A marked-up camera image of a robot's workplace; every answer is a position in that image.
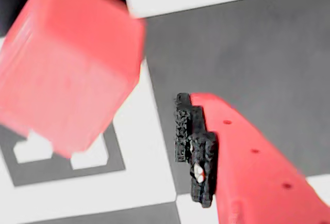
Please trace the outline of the red gripper finger with black pad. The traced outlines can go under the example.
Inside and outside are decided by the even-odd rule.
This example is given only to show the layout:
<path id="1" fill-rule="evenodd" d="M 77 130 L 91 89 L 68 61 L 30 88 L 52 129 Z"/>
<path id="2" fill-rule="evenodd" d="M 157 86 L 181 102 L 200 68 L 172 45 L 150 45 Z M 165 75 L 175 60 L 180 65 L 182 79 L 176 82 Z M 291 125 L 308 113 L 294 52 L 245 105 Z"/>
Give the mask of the red gripper finger with black pad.
<path id="1" fill-rule="evenodd" d="M 175 100 L 175 160 L 190 195 L 217 204 L 219 223 L 329 223 L 329 206 L 241 113 L 212 93 Z"/>

